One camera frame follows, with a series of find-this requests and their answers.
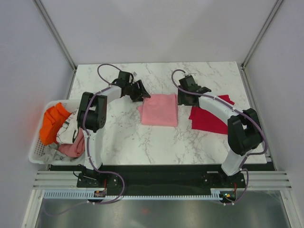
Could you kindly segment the red t-shirt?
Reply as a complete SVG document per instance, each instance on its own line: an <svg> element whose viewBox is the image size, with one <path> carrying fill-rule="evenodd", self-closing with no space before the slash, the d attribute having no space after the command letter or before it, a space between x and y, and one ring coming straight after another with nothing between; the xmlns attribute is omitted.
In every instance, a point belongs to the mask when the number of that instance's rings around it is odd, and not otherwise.
<svg viewBox="0 0 304 228"><path fill-rule="evenodd" d="M228 127L219 118L207 110L193 106L189 115L192 129L211 133L228 134Z"/></svg>

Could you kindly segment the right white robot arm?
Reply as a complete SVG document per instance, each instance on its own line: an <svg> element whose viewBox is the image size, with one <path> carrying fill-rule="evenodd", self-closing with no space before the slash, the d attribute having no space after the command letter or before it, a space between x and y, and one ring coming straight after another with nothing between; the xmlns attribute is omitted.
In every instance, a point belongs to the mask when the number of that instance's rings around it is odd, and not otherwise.
<svg viewBox="0 0 304 228"><path fill-rule="evenodd" d="M228 145L226 159L218 171L218 183L230 186L238 178L247 158L253 154L266 137L254 109L241 110L211 93L206 87L199 86L192 75L179 80L178 97L182 105L194 105L216 116L228 127Z"/></svg>

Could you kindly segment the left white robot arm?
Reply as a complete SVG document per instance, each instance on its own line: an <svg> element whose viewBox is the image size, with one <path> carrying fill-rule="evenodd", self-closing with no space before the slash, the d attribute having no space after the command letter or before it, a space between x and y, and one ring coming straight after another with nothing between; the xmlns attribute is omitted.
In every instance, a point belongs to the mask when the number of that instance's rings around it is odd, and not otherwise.
<svg viewBox="0 0 304 228"><path fill-rule="evenodd" d="M132 102L142 102L151 96L144 88L142 80L135 81L130 72L120 71L118 78L106 88L96 93L84 92L80 101L77 123L83 130L85 139L85 161L78 175L78 188L101 188L112 172L102 171L104 126L107 117L107 105L123 96L129 96Z"/></svg>

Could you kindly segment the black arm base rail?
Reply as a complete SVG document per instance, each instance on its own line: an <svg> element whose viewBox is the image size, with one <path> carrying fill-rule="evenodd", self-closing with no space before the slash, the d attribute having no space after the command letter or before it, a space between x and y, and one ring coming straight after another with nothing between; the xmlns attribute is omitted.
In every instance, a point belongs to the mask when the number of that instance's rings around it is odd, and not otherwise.
<svg viewBox="0 0 304 228"><path fill-rule="evenodd" d="M228 185L219 179L220 165L105 165L112 172L103 187L110 195L196 195L211 189L244 188L246 177L241 172Z"/></svg>

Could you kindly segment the light pink t-shirt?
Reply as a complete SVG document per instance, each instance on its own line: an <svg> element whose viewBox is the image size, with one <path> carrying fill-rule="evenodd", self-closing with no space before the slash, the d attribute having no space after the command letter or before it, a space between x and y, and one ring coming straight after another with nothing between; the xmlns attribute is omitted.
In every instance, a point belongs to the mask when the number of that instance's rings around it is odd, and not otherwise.
<svg viewBox="0 0 304 228"><path fill-rule="evenodd" d="M176 94L153 94L137 107L141 124L148 126L178 126L178 105Z"/></svg>

